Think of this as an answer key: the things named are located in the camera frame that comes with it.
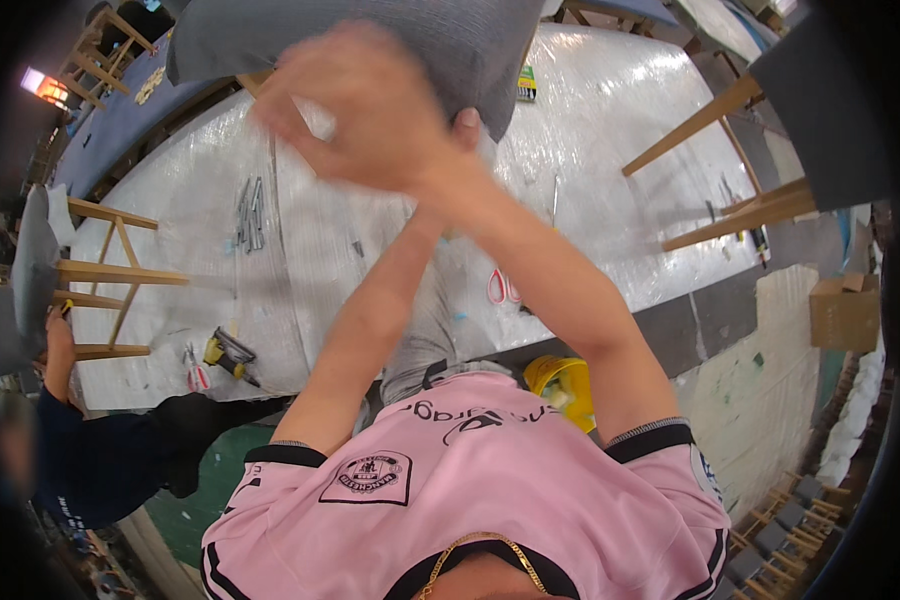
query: yellow bucket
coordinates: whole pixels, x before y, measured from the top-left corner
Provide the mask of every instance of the yellow bucket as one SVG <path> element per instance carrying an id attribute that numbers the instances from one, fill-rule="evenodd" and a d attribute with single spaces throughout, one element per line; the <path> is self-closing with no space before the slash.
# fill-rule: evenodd
<path id="1" fill-rule="evenodd" d="M 524 368 L 523 377 L 529 390 L 540 397 L 547 384 L 559 378 L 561 387 L 569 387 L 574 395 L 574 400 L 561 407 L 560 412 L 583 433 L 590 433 L 596 427 L 590 398 L 590 369 L 583 358 L 558 358 L 545 354 Z"/>

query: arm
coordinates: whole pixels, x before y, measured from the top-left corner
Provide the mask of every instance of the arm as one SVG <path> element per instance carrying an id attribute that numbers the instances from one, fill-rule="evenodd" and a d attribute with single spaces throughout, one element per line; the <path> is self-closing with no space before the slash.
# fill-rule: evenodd
<path id="1" fill-rule="evenodd" d="M 407 222 L 336 315 L 306 387 L 272 441 L 300 441 L 329 456 L 350 439 L 364 394 L 407 326 L 443 228 L 422 210 Z"/>
<path id="2" fill-rule="evenodd" d="M 334 114 L 330 141 L 312 135 L 295 97 Z M 613 282 L 454 146 L 419 62 L 387 33 L 348 23 L 288 49 L 254 113 L 319 177 L 407 193 L 473 238 L 540 320 L 587 361 L 604 440 L 679 414 Z"/>
<path id="3" fill-rule="evenodd" d="M 60 315 L 60 307 L 54 307 L 47 316 L 47 368 L 43 387 L 60 402 L 70 404 L 70 372 L 77 362 L 74 334 L 70 325 Z"/>
<path id="4" fill-rule="evenodd" d="M 613 282 L 483 165 L 469 156 L 448 158 L 411 193 L 486 251 L 533 313 L 587 362 L 605 442 L 680 414 L 670 381 Z"/>

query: bubble wrap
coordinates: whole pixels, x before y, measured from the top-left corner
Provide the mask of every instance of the bubble wrap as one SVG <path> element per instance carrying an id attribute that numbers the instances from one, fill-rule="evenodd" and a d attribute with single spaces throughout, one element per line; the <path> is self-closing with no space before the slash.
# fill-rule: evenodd
<path id="1" fill-rule="evenodd" d="M 690 29 L 699 31 L 747 63 L 760 58 L 760 47 L 750 32 L 720 0 L 672 0 L 668 4 L 673 5 L 682 23 L 687 19 L 692 21 L 693 26 L 688 25 Z"/>
<path id="2" fill-rule="evenodd" d="M 293 311 L 287 267 L 280 243 L 276 209 L 272 141 L 244 117 L 252 104 L 240 92 L 177 132 L 151 153 L 107 194 L 103 204 L 159 221 L 156 231 L 126 228 L 142 267 L 185 273 L 187 287 L 142 285 L 136 294 L 118 344 L 150 346 L 149 356 L 81 361 L 77 373 L 90 409 L 149 408 L 168 396 L 187 394 L 185 345 L 197 360 L 216 327 L 230 330 L 258 355 L 255 375 L 268 388 L 286 390 L 304 381 L 300 331 Z M 264 248 L 250 254 L 229 244 L 236 228 L 238 195 L 247 177 L 262 177 Z M 97 261 L 108 222 L 85 220 L 77 231 L 71 258 Z M 108 264 L 129 265 L 114 234 Z M 71 289 L 89 292 L 89 283 Z M 101 283 L 96 293 L 122 299 L 127 284 Z M 73 336 L 78 343 L 106 343 L 116 310 L 76 307 Z M 204 365 L 217 400 L 259 396 L 218 366 Z"/>
<path id="3" fill-rule="evenodd" d="M 710 222 L 754 195 L 743 164 L 712 124 L 632 177 L 620 169 L 713 96 L 684 51 L 618 31 L 543 23 L 530 46 L 538 94 L 518 102 L 496 149 L 494 173 L 524 206 L 555 225 L 620 288 L 631 311 L 682 296 L 756 265 L 749 237 L 724 236 L 663 253 L 660 242 Z M 307 106 L 314 133 L 332 123 Z M 316 181 L 277 144 L 277 192 L 293 305 L 312 366 L 337 311 L 411 212 L 408 198 Z M 364 251 L 360 257 L 352 245 Z M 539 342 L 553 334 L 518 305 L 487 297 L 491 258 L 465 238 L 437 247 L 448 284 L 457 358 Z"/>

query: worker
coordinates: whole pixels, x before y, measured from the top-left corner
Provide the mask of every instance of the worker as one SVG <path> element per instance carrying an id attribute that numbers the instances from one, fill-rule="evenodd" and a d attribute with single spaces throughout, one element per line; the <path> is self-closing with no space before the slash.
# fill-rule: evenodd
<path id="1" fill-rule="evenodd" d="M 87 10 L 84 25 L 90 25 L 94 18 L 106 7 L 110 6 L 109 2 L 97 2 Z M 174 23 L 175 18 L 163 6 L 157 6 L 156 9 L 150 10 L 144 6 L 143 2 L 137 0 L 123 0 L 120 6 L 116 8 L 117 15 L 126 21 L 130 27 L 135 29 L 138 34 L 144 37 L 147 42 L 154 43 L 166 34 Z M 99 41 L 96 42 L 96 50 L 105 57 L 110 56 L 114 47 L 123 44 L 131 37 L 127 35 L 116 25 L 108 23 L 100 32 Z M 139 57 L 144 52 L 144 47 L 138 43 L 130 45 L 127 54 L 133 58 Z"/>
<path id="2" fill-rule="evenodd" d="M 126 517 L 161 488 L 177 498 L 198 486 L 204 452 L 228 429 L 282 410 L 288 398 L 215 402 L 200 393 L 172 396 L 146 414 L 84 420 L 69 400 L 77 359 L 70 326 L 47 318 L 44 385 L 34 405 L 0 398 L 0 459 L 15 496 L 36 502 L 74 529 Z"/>
<path id="3" fill-rule="evenodd" d="M 329 141 L 297 98 L 333 114 Z M 246 454 L 203 537 L 209 596 L 708 597 L 731 522 L 660 363 L 613 282 L 455 142 L 416 57 L 337 26 L 288 49 L 253 114 L 320 178 L 417 208 L 270 444 Z M 586 360 L 600 445 L 501 366 L 456 361 L 428 265 L 448 226 Z M 351 436 L 381 368 L 385 407 Z"/>

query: fingernail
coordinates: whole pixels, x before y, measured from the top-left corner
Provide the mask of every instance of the fingernail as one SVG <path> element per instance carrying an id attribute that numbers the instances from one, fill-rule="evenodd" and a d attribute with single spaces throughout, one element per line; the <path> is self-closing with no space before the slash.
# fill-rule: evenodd
<path id="1" fill-rule="evenodd" d="M 477 127 L 477 124 L 480 123 L 480 113 L 476 108 L 464 108 L 463 112 L 459 114 L 459 122 L 464 127 Z"/>

